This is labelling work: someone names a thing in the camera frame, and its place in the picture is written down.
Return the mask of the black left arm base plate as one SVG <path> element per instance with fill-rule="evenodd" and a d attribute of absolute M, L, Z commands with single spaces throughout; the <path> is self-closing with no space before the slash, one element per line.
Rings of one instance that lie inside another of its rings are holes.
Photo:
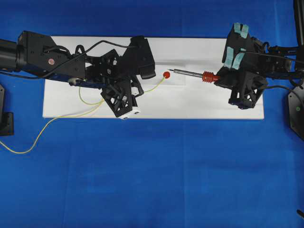
<path fill-rule="evenodd" d="M 0 135 L 14 135 L 14 114 L 13 112 L 5 112 L 5 89 L 0 85 Z"/>

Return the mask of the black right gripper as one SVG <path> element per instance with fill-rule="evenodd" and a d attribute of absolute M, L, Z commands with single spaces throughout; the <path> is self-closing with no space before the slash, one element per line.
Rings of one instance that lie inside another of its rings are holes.
<path fill-rule="evenodd" d="M 217 72 L 214 85 L 231 90 L 230 105 L 239 109 L 251 109 L 268 86 L 263 76 L 263 57 L 255 52 L 254 42 L 246 24 L 234 23 L 229 32 L 224 54 L 223 67 Z"/>

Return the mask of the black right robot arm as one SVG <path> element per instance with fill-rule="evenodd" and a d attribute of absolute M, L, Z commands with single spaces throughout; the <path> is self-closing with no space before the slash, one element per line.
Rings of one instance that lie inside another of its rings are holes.
<path fill-rule="evenodd" d="M 229 104 L 239 109 L 254 108 L 268 86 L 268 78 L 288 80 L 304 79 L 304 47 L 271 47 L 250 36 L 246 24 L 234 23 L 229 32 L 222 58 L 223 67 L 216 73 L 195 73 L 174 69 L 177 74 L 200 77 L 203 82 L 231 90 Z"/>

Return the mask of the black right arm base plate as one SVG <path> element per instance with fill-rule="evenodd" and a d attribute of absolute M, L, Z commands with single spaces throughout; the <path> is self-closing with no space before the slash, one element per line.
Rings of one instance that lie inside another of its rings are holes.
<path fill-rule="evenodd" d="M 288 95 L 290 128 L 303 140 L 304 139 L 304 108 L 294 93 Z"/>

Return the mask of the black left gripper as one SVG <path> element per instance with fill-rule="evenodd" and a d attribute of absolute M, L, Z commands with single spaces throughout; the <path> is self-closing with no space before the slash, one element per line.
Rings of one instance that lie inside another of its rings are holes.
<path fill-rule="evenodd" d="M 126 120 L 141 112 L 132 88 L 143 95 L 137 76 L 143 80 L 156 76 L 148 39 L 132 37 L 123 55 L 112 49 L 100 57 L 85 55 L 85 62 L 91 65 L 85 68 L 84 87 L 102 89 L 101 96 L 116 118 Z"/>

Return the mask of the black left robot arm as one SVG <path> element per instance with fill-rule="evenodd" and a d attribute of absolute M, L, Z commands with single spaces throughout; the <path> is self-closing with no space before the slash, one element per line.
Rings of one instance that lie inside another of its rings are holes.
<path fill-rule="evenodd" d="M 123 55 L 112 49 L 100 57 L 87 54 L 77 45 L 72 54 L 57 45 L 52 37 L 23 31 L 17 42 L 0 41 L 0 72 L 31 74 L 30 79 L 67 82 L 71 86 L 101 90 L 101 96 L 116 117 L 127 118 L 136 113 L 136 98 L 144 91 L 138 80 L 155 76 L 155 63 L 148 40 L 133 37 Z"/>

